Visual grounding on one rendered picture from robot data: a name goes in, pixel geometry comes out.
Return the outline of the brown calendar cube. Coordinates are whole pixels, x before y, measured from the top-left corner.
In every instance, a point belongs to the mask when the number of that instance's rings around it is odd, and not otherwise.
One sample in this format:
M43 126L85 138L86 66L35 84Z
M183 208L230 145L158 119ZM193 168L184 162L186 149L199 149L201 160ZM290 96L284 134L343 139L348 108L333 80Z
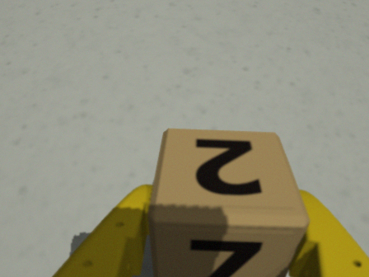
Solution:
M167 129L148 227L154 277L286 277L309 226L273 132Z

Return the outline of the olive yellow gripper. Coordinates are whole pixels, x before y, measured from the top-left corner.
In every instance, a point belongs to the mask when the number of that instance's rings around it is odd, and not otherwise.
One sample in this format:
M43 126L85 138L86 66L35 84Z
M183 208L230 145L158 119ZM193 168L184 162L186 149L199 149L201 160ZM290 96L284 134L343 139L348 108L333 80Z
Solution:
M126 195L70 255L53 277L140 275L153 185ZM369 258L335 216L312 194L299 190L310 218L290 277L369 277Z

